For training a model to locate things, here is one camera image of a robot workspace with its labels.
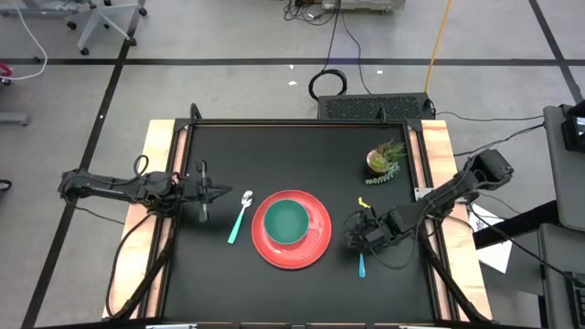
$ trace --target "teal bowl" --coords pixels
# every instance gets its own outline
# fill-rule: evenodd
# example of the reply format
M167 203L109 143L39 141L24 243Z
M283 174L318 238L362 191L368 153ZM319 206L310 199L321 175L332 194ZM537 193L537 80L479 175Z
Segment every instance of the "teal bowl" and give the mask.
M300 241L309 229L309 214L294 200L274 202L264 215L264 230L279 244L290 245Z

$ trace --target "spoon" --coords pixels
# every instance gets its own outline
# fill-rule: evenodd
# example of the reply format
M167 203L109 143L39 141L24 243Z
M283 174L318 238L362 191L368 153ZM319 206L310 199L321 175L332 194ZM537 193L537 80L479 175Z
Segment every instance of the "spoon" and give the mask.
M254 200L252 191L246 191L244 196L241 198L241 211L239 212L238 220L236 220L236 224L234 224L234 228L231 229L231 234L229 234L228 243L234 244L236 237L238 236L239 225L241 224L241 219L244 217L244 210L252 204Z

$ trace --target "black tray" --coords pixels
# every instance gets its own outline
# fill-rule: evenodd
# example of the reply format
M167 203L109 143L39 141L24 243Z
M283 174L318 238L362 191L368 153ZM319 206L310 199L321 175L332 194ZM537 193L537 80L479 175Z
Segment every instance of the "black tray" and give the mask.
M366 186L366 154L389 140L407 145L399 174L386 184ZM234 190L214 202L210 221L202 225L197 204L184 205L159 303L167 321L373 324L429 323L438 317L433 277L419 246L401 271L367 256L367 276L359 279L358 255L345 247L341 232L343 220L360 209L359 196L378 213L414 201L416 176L405 123L199 120L189 128L183 174L197 174L195 159L205 159L214 182ZM255 201L232 246L228 236L247 189L254 191ZM271 266L251 241L256 208L283 189L313 194L332 221L327 252L304 270ZM380 257L401 263L411 246L406 240Z

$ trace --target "red plate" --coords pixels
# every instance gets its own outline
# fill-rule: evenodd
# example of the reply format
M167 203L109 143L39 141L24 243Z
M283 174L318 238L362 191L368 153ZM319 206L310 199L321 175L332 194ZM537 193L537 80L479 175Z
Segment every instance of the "red plate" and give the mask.
M266 210L277 201L294 200L309 214L309 229L302 240L292 245L272 241L264 230ZM296 190L285 190L268 196L256 210L252 220L252 240L260 255L270 264L286 270L298 270L316 262L331 239L331 220L323 204L314 196Z

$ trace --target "black floor stripe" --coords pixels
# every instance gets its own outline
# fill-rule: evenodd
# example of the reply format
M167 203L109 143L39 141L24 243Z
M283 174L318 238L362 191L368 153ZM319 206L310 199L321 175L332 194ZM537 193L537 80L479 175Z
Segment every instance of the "black floor stripe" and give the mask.
M540 28L542 28L542 33L544 33L545 38L547 39L550 50L552 50L552 54L558 61L558 66L560 67L560 71L563 74L563 78L565 78L567 86L569 87L570 94L573 96L575 102L583 101L583 96L581 95L579 85L570 72L569 64L563 57L563 54L558 47L557 40L555 40L555 37L552 35L552 31L550 30L547 20L542 13L542 10L540 9L540 5L538 5L537 0L528 0L528 2L534 11L534 15L537 17L537 21L540 24Z
M40 65L32 58L3 59L8 65ZM362 65L428 66L428 58L362 58ZM571 66L585 66L585 59L565 60ZM50 58L48 65L116 65L117 58ZM325 58L126 58L124 65L159 66L242 66L242 65L324 65ZM330 58L330 64L357 65L357 58ZM559 66L557 59L527 58L438 58L436 66Z
M134 12L132 21L130 22L130 27L128 28L128 35L130 37L133 36L136 27L138 26L138 21L140 19L140 15L138 12ZM93 128L91 129L90 138L85 148L85 152L81 158L80 168L88 169L90 167L91 159L95 152L95 148L97 146L98 140L100 138L101 128L103 127L103 123L108 114L108 110L110 109L110 104L112 102L113 94L116 90L116 86L120 79L120 75L122 74L123 62L126 56L128 55L128 50L130 48L130 44L127 40L124 40L122 44L122 48L120 50L120 54L115 62L115 67L113 69L112 77L110 78L110 83L106 88L106 91L103 96L103 100L101 101L100 109L98 110L98 114L96 115L95 123L93 124ZM65 237L67 236L67 231L69 230L69 225L71 223L71 219L73 218L73 212L75 210L74 205L77 202L74 202L72 205L67 204L65 209L63 210L63 214L61 215L61 219L58 223L57 231L55 232L55 236L53 237L53 241L51 243L47 258L45 259L45 264L43 265L43 269L40 272L40 276L37 281L37 286L33 292L31 297L30 303L27 308L27 313L25 314L25 318L23 319L22 328L32 328L35 326L37 322L38 314L42 307L43 301L45 300L45 295L47 294L47 289L50 284L51 278L53 277L53 272L55 271L55 267L57 266L57 261L59 259L59 254L63 247L63 243L65 242Z

